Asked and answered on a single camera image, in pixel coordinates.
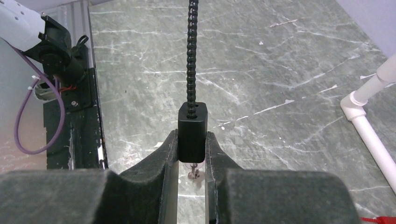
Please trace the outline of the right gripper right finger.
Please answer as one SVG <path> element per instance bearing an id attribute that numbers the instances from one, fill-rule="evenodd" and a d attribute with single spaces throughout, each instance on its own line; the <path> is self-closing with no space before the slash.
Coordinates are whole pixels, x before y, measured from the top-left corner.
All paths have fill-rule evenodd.
<path id="1" fill-rule="evenodd" d="M 359 224 L 340 178 L 317 171 L 243 169 L 220 147 L 205 142 L 208 224 Z"/>

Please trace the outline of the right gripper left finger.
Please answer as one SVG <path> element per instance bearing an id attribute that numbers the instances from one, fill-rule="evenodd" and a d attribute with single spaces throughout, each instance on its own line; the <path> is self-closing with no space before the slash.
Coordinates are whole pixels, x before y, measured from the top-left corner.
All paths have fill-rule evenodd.
<path id="1" fill-rule="evenodd" d="M 22 170 L 0 176 L 3 224 L 162 224 L 177 215 L 177 131 L 120 174 Z"/>

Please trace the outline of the silver key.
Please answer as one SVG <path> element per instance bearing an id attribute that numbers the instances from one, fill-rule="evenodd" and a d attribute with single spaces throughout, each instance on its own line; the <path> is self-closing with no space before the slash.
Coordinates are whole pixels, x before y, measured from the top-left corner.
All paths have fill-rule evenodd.
<path id="1" fill-rule="evenodd" d="M 190 170 L 188 173 L 188 178 L 190 180 L 195 180 L 200 177 L 199 169 L 203 166 L 203 163 L 186 163 L 185 166 Z"/>

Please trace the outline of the black cable lock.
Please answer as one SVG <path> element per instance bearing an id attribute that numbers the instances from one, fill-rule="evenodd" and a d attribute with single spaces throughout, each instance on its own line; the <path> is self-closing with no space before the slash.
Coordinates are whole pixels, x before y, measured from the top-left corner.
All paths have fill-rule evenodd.
<path id="1" fill-rule="evenodd" d="M 188 9 L 186 102 L 178 112 L 178 158 L 183 163 L 202 163 L 208 111 L 205 103 L 196 102 L 198 1 L 190 0 Z"/>

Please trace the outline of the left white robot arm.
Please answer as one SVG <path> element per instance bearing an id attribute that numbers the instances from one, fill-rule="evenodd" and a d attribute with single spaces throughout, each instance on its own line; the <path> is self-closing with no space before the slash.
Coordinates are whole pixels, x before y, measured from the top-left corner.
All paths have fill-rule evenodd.
<path id="1" fill-rule="evenodd" d="M 69 31 L 48 15 L 24 7 L 15 0 L 0 2 L 0 37 L 43 66 L 47 77 L 66 86 L 82 82 L 87 74 L 88 36 L 75 46 Z"/>

